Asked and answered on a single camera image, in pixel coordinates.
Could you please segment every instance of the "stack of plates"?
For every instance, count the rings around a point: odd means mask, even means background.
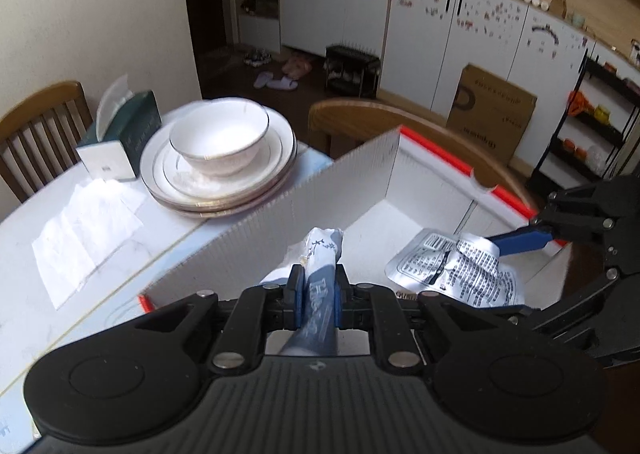
[[[175,123],[164,125],[146,144],[140,175],[149,193],[161,205],[189,217],[220,217],[259,205],[288,177],[298,153],[289,123],[270,108],[269,128],[249,165],[227,177],[212,177],[193,169],[174,150],[169,134]]]

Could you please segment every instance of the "black cabinet handle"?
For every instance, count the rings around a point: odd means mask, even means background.
[[[462,7],[462,0],[460,0],[460,2],[458,2],[458,13],[456,13],[456,15],[460,16],[460,8]]]

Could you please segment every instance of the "gray ribbed panel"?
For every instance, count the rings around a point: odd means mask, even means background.
[[[82,447],[45,438],[30,454],[518,454],[603,453],[586,437],[513,446],[451,419],[420,380],[392,376],[370,357],[266,357],[260,368],[212,384],[198,408],[140,442]]]

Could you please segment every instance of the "white bowl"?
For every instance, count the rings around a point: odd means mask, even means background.
[[[230,176],[246,167],[260,150],[269,114],[244,98],[211,100],[175,122],[169,141],[194,169]]]

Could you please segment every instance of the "chair backrest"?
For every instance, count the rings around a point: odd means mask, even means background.
[[[0,120],[0,176],[20,202],[78,163],[75,144],[92,121],[73,81],[49,85]]]
[[[527,189],[494,157],[462,136],[414,114],[372,101],[335,98],[313,104],[308,117],[311,144],[325,154],[329,154],[332,136],[364,142],[398,125],[415,130],[472,166],[481,185],[501,185],[528,207],[536,208]]]

